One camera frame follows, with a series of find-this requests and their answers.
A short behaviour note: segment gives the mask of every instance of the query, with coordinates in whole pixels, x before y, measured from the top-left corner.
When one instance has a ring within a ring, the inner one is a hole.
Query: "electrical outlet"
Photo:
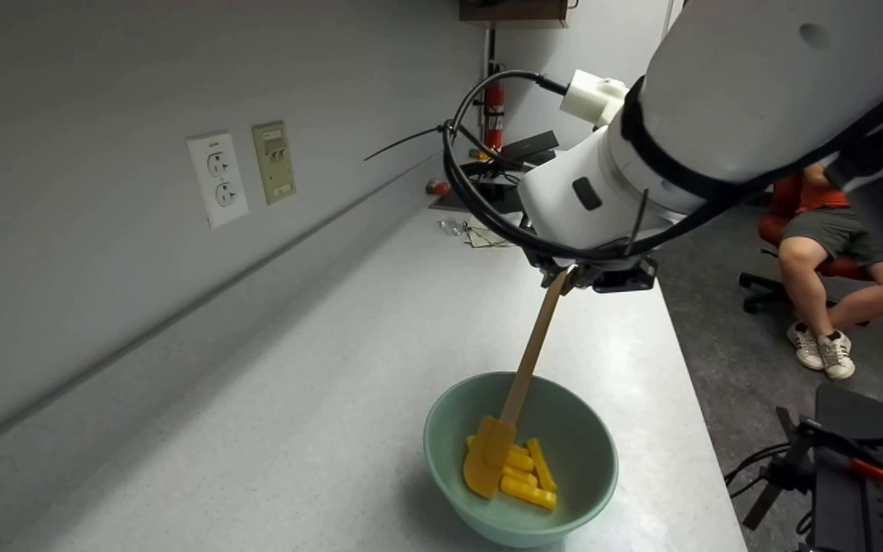
[[[279,202],[293,193],[293,175],[290,175],[290,151],[289,151],[289,132],[286,123],[265,123],[250,129],[254,151],[259,151],[259,169],[262,169],[262,187],[267,202]]]
[[[248,197],[238,179],[233,136],[192,138],[189,160],[211,227],[224,227],[248,215]]]

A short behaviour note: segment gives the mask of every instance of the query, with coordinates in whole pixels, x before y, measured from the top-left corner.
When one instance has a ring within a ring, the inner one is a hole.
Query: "white sneaker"
[[[834,380],[850,380],[854,365],[850,357],[852,339],[839,331],[838,338],[815,339],[820,357]]]
[[[797,324],[788,324],[784,338],[791,346],[797,346],[801,365],[805,365],[809,371],[821,371],[821,357],[820,357],[815,338],[809,334],[809,327],[801,331]]]

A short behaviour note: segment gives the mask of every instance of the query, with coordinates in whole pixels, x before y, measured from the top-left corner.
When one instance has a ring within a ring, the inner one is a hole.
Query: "person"
[[[842,331],[883,314],[883,250],[845,193],[824,179],[821,162],[805,165],[797,179],[801,204],[778,244],[781,282],[797,314],[788,339],[801,365],[845,380],[854,374],[854,360],[850,355],[852,339]],[[860,260],[874,282],[829,306],[815,267],[838,254]]]

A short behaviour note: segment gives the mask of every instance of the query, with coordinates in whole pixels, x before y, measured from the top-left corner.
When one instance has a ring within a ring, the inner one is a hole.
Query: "chair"
[[[758,218],[758,235],[767,241],[762,254],[775,257],[784,222],[801,209],[801,175],[772,185],[769,209]],[[820,276],[870,279],[854,257],[829,257],[815,267]],[[767,304],[788,304],[784,284],[758,273],[741,273],[738,284],[751,293],[741,300],[745,313],[759,313]]]

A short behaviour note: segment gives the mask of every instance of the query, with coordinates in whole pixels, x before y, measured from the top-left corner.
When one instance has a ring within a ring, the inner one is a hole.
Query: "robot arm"
[[[528,230],[482,218],[529,257],[630,268],[824,155],[883,240],[883,3],[689,0],[622,107],[590,72],[544,87],[607,125],[517,181]]]

